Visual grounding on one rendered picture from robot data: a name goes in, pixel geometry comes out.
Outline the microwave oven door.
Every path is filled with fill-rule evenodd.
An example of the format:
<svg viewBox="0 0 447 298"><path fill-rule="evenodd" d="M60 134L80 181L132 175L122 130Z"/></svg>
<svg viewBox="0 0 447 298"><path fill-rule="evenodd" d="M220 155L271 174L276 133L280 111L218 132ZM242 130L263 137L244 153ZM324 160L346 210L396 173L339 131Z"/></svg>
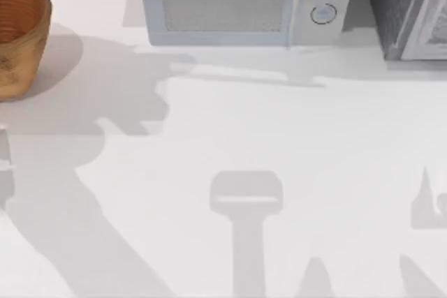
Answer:
<svg viewBox="0 0 447 298"><path fill-rule="evenodd" d="M293 0L142 0L162 46L287 46Z"/></svg>

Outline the round microwave knob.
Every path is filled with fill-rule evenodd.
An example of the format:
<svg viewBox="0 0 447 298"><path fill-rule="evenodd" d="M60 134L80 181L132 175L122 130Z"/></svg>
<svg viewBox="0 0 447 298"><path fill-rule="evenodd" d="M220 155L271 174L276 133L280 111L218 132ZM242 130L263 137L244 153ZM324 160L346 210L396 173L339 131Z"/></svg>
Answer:
<svg viewBox="0 0 447 298"><path fill-rule="evenodd" d="M317 25L329 24L333 22L336 17L337 9L329 3L315 6L310 12L310 18L312 19L312 22Z"/></svg>

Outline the brown wicker basket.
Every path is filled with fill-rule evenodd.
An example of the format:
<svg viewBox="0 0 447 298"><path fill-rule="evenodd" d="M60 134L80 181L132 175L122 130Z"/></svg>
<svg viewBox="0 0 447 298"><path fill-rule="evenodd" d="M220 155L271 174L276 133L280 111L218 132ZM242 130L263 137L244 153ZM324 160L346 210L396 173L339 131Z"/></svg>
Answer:
<svg viewBox="0 0 447 298"><path fill-rule="evenodd" d="M50 0L0 0L0 101L31 88L47 44Z"/></svg>

